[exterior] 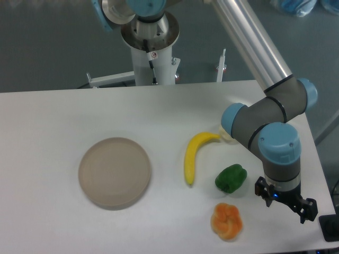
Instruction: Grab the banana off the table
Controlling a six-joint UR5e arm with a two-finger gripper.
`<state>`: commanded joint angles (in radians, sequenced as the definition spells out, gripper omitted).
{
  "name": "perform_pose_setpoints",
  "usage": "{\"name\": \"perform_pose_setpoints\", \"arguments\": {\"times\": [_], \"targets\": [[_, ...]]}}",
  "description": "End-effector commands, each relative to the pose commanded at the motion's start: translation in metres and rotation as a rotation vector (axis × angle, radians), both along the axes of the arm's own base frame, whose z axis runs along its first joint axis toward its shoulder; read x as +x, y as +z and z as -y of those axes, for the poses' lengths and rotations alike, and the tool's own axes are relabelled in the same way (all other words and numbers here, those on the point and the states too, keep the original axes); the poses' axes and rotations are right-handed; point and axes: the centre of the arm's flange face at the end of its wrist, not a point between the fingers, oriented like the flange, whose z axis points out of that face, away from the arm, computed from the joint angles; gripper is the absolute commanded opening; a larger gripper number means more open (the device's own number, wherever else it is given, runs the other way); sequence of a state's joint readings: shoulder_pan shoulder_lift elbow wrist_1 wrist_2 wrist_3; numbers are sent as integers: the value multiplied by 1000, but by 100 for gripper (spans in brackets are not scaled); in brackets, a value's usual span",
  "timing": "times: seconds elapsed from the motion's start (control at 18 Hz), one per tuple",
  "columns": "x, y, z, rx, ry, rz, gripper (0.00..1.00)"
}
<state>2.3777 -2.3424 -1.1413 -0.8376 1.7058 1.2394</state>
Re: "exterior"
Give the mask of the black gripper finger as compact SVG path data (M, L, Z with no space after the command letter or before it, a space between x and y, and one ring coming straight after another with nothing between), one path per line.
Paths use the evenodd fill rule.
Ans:
M268 184L264 177L259 177L255 183L255 195L265 200L266 206L270 207L275 200L273 197L274 185Z
M289 204L291 210L300 216L300 223L313 222L317 216L317 202L315 199L297 197Z

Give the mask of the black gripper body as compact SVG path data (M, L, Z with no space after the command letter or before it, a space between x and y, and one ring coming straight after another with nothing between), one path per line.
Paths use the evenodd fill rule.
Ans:
M270 207L273 201L277 201L288 206L291 210L301 210L302 196L301 184L289 191L278 191L273 185L267 188L266 206Z

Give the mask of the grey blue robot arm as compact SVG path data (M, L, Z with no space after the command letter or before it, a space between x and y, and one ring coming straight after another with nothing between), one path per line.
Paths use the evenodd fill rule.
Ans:
M137 86L173 85L179 61L172 45L179 24L166 9L173 1L92 1L102 26L121 26L121 35L132 52L133 71L116 75ZM235 103L221 117L224 130L263 164L264 176L255 194L270 205L288 206L301 222L318 213L314 199L301 196L301 144L289 124L317 101L317 90L307 79L296 79L247 1L212 1L211 5L232 38L265 97L246 106Z

